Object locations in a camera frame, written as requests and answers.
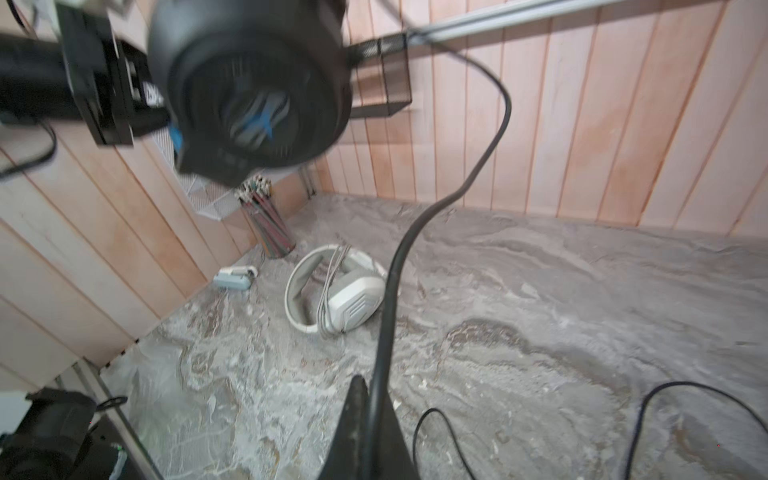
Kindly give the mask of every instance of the metal bar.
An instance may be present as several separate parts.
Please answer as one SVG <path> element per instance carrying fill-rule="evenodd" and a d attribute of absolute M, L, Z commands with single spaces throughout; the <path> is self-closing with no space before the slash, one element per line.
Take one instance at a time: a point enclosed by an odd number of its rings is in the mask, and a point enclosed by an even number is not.
<path fill-rule="evenodd" d="M 482 8 L 443 22 L 420 27 L 419 35 L 409 35 L 408 44 L 414 46 L 425 43 L 423 36 L 430 41 L 449 41 L 488 30 L 520 25 L 622 1 L 625 0 L 521 0 Z"/>

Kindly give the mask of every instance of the mesh organizer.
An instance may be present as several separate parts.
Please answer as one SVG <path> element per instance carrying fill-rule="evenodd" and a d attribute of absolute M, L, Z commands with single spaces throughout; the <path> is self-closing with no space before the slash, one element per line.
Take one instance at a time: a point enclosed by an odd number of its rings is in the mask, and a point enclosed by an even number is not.
<path fill-rule="evenodd" d="M 166 166 L 174 172 L 176 180 L 181 185 L 184 194 L 187 195 L 196 214 L 211 220 L 221 221 L 240 208 L 240 201 L 235 196 L 233 188 L 225 187 L 194 174 L 180 174 L 176 171 L 174 168 L 174 143 L 170 139 L 167 128 L 155 131 L 152 134 L 152 139 L 160 148 Z M 253 174 L 262 175 L 271 180 L 272 185 L 274 185 L 298 169 L 299 166 L 264 169 L 255 170 Z"/>

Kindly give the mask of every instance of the headphone ear cup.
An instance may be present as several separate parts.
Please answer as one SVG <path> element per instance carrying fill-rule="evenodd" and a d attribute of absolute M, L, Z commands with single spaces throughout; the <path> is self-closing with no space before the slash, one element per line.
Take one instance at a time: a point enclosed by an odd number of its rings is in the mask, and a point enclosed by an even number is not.
<path fill-rule="evenodd" d="M 327 329 L 341 333 L 361 326 L 381 305 L 384 287 L 382 277 L 363 268 L 336 279 L 328 291 Z"/>

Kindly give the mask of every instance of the marble desk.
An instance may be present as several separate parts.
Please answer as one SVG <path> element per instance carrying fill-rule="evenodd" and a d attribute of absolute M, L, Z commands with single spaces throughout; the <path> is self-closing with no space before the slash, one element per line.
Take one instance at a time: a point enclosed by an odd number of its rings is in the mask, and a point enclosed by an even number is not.
<path fill-rule="evenodd" d="M 209 286 L 104 369 L 167 480 L 313 480 L 349 380 L 369 376 L 378 314 L 338 339 L 294 330 L 285 282 L 343 240 L 385 265 L 423 206 L 314 198 L 297 247 L 251 291 Z M 319 282 L 313 282 L 313 288 Z M 768 246 L 450 210 L 416 242 L 391 375 L 410 445 L 445 410 L 478 478 L 619 478 L 642 396 L 673 379 L 725 389 L 768 418 Z M 439 417 L 426 479 L 467 478 Z M 768 435 L 689 388 L 651 404 L 634 478 L 766 478 Z"/>

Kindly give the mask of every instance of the wooden wall panel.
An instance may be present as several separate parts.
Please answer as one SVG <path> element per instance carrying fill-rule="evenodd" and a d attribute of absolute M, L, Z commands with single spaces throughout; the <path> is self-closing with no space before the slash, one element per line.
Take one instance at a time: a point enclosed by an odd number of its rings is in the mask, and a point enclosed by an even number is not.
<path fill-rule="evenodd" d="M 394 29 L 397 21 L 378 1 L 350 2 L 352 41 Z M 393 3 L 424 25 L 500 2 Z M 674 227 L 728 124 L 767 25 L 763 0 L 632 0 L 454 41 L 454 49 L 469 49 L 500 71 L 513 102 L 495 158 L 460 204 Z M 353 122 L 353 140 L 358 162 L 361 151 L 370 154 L 376 196 L 409 199 L 413 183 L 415 200 L 432 202 L 464 180 L 502 106 L 485 79 L 448 55 L 431 55 L 429 47 L 410 54 L 411 107 L 387 121 Z M 363 104 L 382 98 L 380 69 L 365 70 L 353 79 Z M 410 139 L 393 137 L 391 126 L 407 122 Z M 401 155 L 403 141 L 412 147 L 412 181 L 409 172 L 397 172 L 411 160 Z M 346 193 L 338 159 L 333 189 Z M 721 190 L 717 198 L 728 194 Z M 753 209 L 744 215 L 762 218 Z"/>
<path fill-rule="evenodd" d="M 190 296 L 206 278 L 114 148 L 99 148 L 83 124 L 55 126 L 66 146 L 112 206 L 131 226 L 165 273 Z"/>
<path fill-rule="evenodd" d="M 601 9 L 558 216 L 598 217 L 659 5 L 646 0 Z"/>
<path fill-rule="evenodd" d="M 768 237 L 768 170 L 763 173 L 760 185 L 731 230 L 731 235 Z"/>
<path fill-rule="evenodd" d="M 72 352 L 103 365 L 134 341 L 4 223 L 0 245 L 3 300 Z"/>
<path fill-rule="evenodd" d="M 365 195 L 366 189 L 363 186 L 360 166 L 357 163 L 357 150 L 355 149 L 351 126 L 347 125 L 344 133 L 341 134 L 336 149 L 339 152 L 341 166 L 344 170 L 347 190 L 352 195 Z"/>
<path fill-rule="evenodd" d="M 326 162 L 331 179 L 333 180 L 334 191 L 340 194 L 348 194 L 349 188 L 346 186 L 346 175 L 344 174 L 344 166 L 341 161 L 341 152 L 338 145 L 333 145 L 326 151 Z"/>
<path fill-rule="evenodd" d="M 713 36 L 722 2 L 667 0 L 601 205 L 600 221 L 635 225 Z"/>
<path fill-rule="evenodd" d="M 78 358 L 24 313 L 0 299 L 0 338 L 12 339 L 0 349 L 0 365 L 42 388 Z"/>
<path fill-rule="evenodd" d="M 469 0 L 469 10 L 491 7 L 504 3 L 501 0 Z M 468 40 L 467 55 L 490 68 L 497 76 L 502 70 L 503 30 L 473 35 Z M 488 143 L 498 129 L 498 104 L 501 95 L 488 79 L 475 68 L 467 71 L 467 118 L 464 172 L 468 174 L 488 148 Z M 496 162 L 494 152 L 464 196 L 464 205 L 474 208 L 491 208 L 493 176 Z"/>
<path fill-rule="evenodd" d="M 506 28 L 502 81 L 512 99 L 507 133 L 496 148 L 494 210 L 525 213 L 551 20 Z M 499 102 L 499 119 L 504 105 Z"/>
<path fill-rule="evenodd" d="M 333 192 L 333 180 L 331 179 L 331 173 L 328 170 L 328 161 L 326 160 L 326 156 L 323 155 L 321 158 L 315 160 L 314 165 L 320 183 L 320 191 L 327 193 Z"/>
<path fill-rule="evenodd" d="M 677 228 L 729 233 L 768 167 L 768 48 L 688 199 Z"/>
<path fill-rule="evenodd" d="M 432 21 L 467 11 L 466 0 L 430 0 Z M 467 47 L 465 39 L 449 43 L 457 51 Z M 456 190 L 463 182 L 466 145 L 467 66 L 449 54 L 432 59 L 435 102 L 435 181 L 437 198 Z"/>
<path fill-rule="evenodd" d="M 242 210 L 235 210 L 234 213 L 221 221 L 232 236 L 241 256 L 256 246 L 256 235 L 254 235 L 253 228 L 248 224 L 245 215 Z"/>
<path fill-rule="evenodd" d="M 552 22 L 528 190 L 530 214 L 558 212 L 596 20 L 597 11 L 586 10 Z"/>
<path fill-rule="evenodd" d="M 381 2 L 371 2 L 372 26 L 375 36 L 389 35 L 400 31 L 402 26 L 382 7 Z M 411 113 L 409 109 L 386 118 L 389 162 L 392 168 L 392 186 L 395 198 L 414 201 L 415 181 L 413 169 L 413 146 L 411 145 Z"/>
<path fill-rule="evenodd" d="M 358 42 L 372 38 L 373 20 L 371 0 L 350 0 L 347 11 L 349 37 Z M 384 85 L 382 70 L 379 66 L 358 68 L 355 78 L 359 89 L 360 101 L 363 105 L 377 104 L 384 100 Z M 395 197 L 395 184 L 392 177 L 392 162 L 389 155 L 389 135 L 386 121 L 382 118 L 369 118 L 352 121 L 353 137 L 358 145 L 358 151 L 368 148 L 371 159 L 371 170 L 376 194 L 383 198 Z M 365 184 L 370 184 L 367 165 L 361 169 L 366 173 Z"/>
<path fill-rule="evenodd" d="M 125 152 L 128 149 L 121 148 L 120 150 Z M 229 266 L 235 263 L 240 258 L 240 251 L 238 251 L 237 245 L 232 240 L 232 236 L 227 232 L 227 228 L 221 222 L 194 213 L 192 204 L 187 199 L 184 191 L 181 190 L 181 185 L 179 185 L 176 177 L 174 177 L 174 173 L 166 163 L 157 145 L 152 140 L 139 141 L 134 144 L 133 150 L 138 152 L 142 159 L 146 159 L 147 153 L 149 153 L 148 157 L 154 161 L 157 169 L 165 177 L 167 185 L 170 186 L 170 189 L 181 202 L 181 206 L 189 214 L 210 248 L 210 252 L 218 260 L 219 264 L 221 266 Z"/>
<path fill-rule="evenodd" d="M 140 147 L 118 148 L 118 153 L 131 173 L 141 183 L 157 211 L 176 233 L 179 241 L 184 245 L 184 249 L 190 254 L 203 275 L 207 279 L 213 278 L 221 265 L 214 258 L 190 214 L 184 209 L 174 192 L 170 190 L 168 182 L 160 173 L 157 165 L 142 154 Z"/>
<path fill-rule="evenodd" d="M 36 155 L 48 137 L 40 131 L 8 133 L 2 137 L 3 151 L 14 162 Z M 58 149 L 46 168 L 27 177 L 155 315 L 164 317 L 184 301 L 178 287 L 65 147 Z"/>
<path fill-rule="evenodd" d="M 414 25 L 426 25 L 430 19 L 429 2 L 402 0 L 402 14 Z M 411 142 L 413 143 L 413 180 L 416 201 L 437 200 L 435 180 L 435 96 L 432 88 L 432 49 L 428 46 L 412 49 Z"/>
<path fill-rule="evenodd" d="M 728 3 L 640 225 L 672 228 L 768 31 L 764 0 Z"/>
<path fill-rule="evenodd" d="M 272 201 L 277 212 L 283 218 L 293 216 L 301 207 L 306 205 L 309 198 L 307 198 L 306 187 L 299 172 L 293 172 L 273 185 Z"/>
<path fill-rule="evenodd" d="M 0 202 L 3 221 L 134 339 L 157 325 L 158 316 L 26 177 L 0 184 Z"/>

